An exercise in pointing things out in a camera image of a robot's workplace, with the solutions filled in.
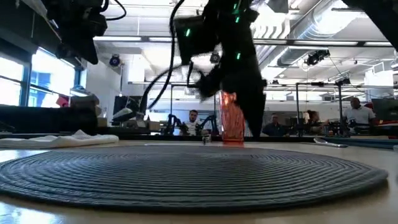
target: ceiling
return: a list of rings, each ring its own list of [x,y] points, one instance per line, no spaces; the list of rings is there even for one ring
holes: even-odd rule
[[[164,36],[169,37],[169,17],[176,0],[119,0],[127,10],[127,16],[118,21],[109,21],[105,36]],[[308,10],[319,0],[289,0],[290,11],[288,14],[274,13],[267,6],[254,6],[264,15],[253,25],[254,37],[256,38],[286,38]],[[206,0],[186,0],[177,12],[177,16],[194,16],[197,10],[201,11]],[[103,14],[106,17],[117,17],[123,13],[122,9],[114,0],[110,0],[110,6]],[[358,16],[346,27],[332,35],[328,40],[376,40],[386,41],[384,36],[373,22],[366,16]],[[170,44],[161,43],[137,43],[137,42],[96,42],[99,54],[107,55],[118,53],[118,50],[141,49],[143,56],[151,64],[152,74],[158,74],[166,70],[170,61]],[[265,48],[272,55],[274,47]],[[264,70],[264,78],[278,79],[279,83],[294,84],[304,81],[327,81],[340,72],[350,71],[352,83],[362,83],[364,72],[371,68],[372,64],[381,60],[394,60],[393,48],[355,48],[355,47],[329,47],[331,59],[326,58],[317,66],[307,69],[303,66],[304,58],[297,61],[288,69],[268,68]],[[123,54],[125,60],[129,60],[129,54]],[[195,59],[195,65],[210,70],[212,64],[209,55],[203,55]],[[180,63],[178,56],[175,64]]]

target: white towel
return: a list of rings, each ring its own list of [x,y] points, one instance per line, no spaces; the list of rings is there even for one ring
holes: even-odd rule
[[[96,136],[90,136],[82,130],[79,130],[71,136],[44,136],[31,139],[0,139],[0,148],[48,149],[58,147],[90,146],[95,144],[115,143],[118,141],[119,138],[115,135],[98,134]]]

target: person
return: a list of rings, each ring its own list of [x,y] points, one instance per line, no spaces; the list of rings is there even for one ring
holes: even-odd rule
[[[369,124],[372,126],[376,122],[375,118],[376,116],[372,109],[361,106],[361,102],[357,97],[351,99],[351,108],[344,111],[343,114],[344,123],[355,121],[357,124]]]
[[[189,121],[185,122],[185,124],[187,125],[188,128],[188,135],[190,136],[196,136],[197,132],[196,132],[196,126],[197,124],[200,124],[200,121],[197,121],[198,118],[198,111],[197,110],[190,110],[189,111]],[[207,130],[202,130],[201,131],[202,135],[206,135],[208,134]]]
[[[310,134],[321,134],[324,126],[329,124],[329,120],[327,119],[325,122],[319,122],[319,112],[308,110],[307,111],[309,120],[308,120],[308,130]]]
[[[270,137],[287,137],[289,136],[286,129],[279,124],[279,117],[273,113],[271,116],[271,123],[264,126],[262,133]]]

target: metal utensil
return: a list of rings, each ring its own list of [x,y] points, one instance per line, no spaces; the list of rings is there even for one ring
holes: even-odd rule
[[[322,138],[314,138],[313,141],[315,141],[315,143],[319,146],[338,147],[338,148],[348,147],[347,145],[344,145],[344,144],[335,144],[335,143],[328,142]]]

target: ductwork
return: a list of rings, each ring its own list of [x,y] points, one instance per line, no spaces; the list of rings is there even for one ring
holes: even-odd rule
[[[358,17],[357,12],[334,11],[336,8],[347,8],[347,5],[340,0],[321,0],[321,2],[291,33],[288,39],[305,40],[327,40],[332,38],[339,31],[343,30],[354,19]],[[283,47],[278,46],[262,59],[260,57],[260,69],[267,66],[289,67],[313,51],[314,48],[305,47]]]

